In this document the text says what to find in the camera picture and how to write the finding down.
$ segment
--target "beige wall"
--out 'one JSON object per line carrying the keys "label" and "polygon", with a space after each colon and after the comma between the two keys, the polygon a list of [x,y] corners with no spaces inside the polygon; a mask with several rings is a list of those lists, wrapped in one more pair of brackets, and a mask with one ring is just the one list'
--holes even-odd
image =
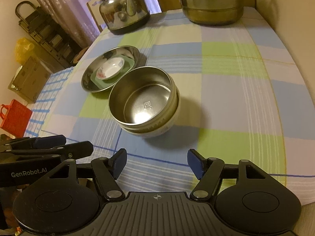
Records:
{"label": "beige wall", "polygon": [[[21,1],[24,0],[0,0],[0,105],[10,104],[13,98],[26,104],[23,99],[7,88],[20,66],[14,57],[16,41],[22,37],[30,38],[18,25],[19,19],[15,15],[15,7]],[[38,6],[36,0],[29,1]],[[27,16],[32,10],[24,5],[21,12],[22,15]]]}
{"label": "beige wall", "polygon": [[257,0],[257,10],[289,50],[315,102],[315,0]]}

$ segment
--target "red basket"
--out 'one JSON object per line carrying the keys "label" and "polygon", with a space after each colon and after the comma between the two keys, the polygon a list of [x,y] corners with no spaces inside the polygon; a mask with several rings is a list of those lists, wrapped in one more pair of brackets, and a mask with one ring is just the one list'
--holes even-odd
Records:
{"label": "red basket", "polygon": [[[6,114],[2,112],[3,108],[7,109]],[[9,106],[1,105],[0,117],[3,121],[0,128],[16,137],[23,137],[31,115],[30,109],[13,99]]]}

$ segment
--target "stamped logo on bowl bottom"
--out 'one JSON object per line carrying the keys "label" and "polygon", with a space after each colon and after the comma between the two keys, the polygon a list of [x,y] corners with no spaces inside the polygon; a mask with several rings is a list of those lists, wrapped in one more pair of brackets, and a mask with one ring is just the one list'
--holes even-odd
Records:
{"label": "stamped logo on bowl bottom", "polygon": [[143,103],[143,105],[144,105],[144,109],[152,108],[150,101],[147,101],[147,102]]}

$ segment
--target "green dish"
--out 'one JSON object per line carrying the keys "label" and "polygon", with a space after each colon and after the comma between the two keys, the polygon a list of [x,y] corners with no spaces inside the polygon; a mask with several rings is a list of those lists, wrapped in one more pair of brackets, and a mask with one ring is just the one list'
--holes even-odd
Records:
{"label": "green dish", "polygon": [[128,58],[124,55],[115,55],[112,57],[122,57],[125,60],[125,64],[123,65],[123,69],[119,72],[118,75],[116,75],[114,78],[107,79],[107,80],[101,80],[98,79],[96,76],[98,68],[92,73],[91,75],[91,81],[100,89],[106,89],[108,87],[113,86],[121,77],[123,77],[128,71],[130,71],[134,66],[134,60],[131,58]]}

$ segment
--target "tablecloth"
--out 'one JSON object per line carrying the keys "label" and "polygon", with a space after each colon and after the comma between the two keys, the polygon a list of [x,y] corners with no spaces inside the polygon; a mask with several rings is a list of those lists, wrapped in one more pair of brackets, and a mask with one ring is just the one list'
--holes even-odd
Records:
{"label": "tablecloth", "polygon": [[[162,68],[181,93],[179,119],[161,136],[122,131],[110,116],[109,93],[81,87],[88,65],[121,45],[137,47],[139,66]],[[78,162],[125,148],[128,162],[118,179],[124,191],[190,192],[197,180],[186,157],[194,148],[225,163],[249,159],[302,204],[315,201],[314,105],[289,52],[254,8],[223,27],[193,24],[176,10],[154,14],[123,36],[105,29],[74,69],[52,75],[34,106],[25,135],[55,134],[67,143],[92,142],[93,154]]]}

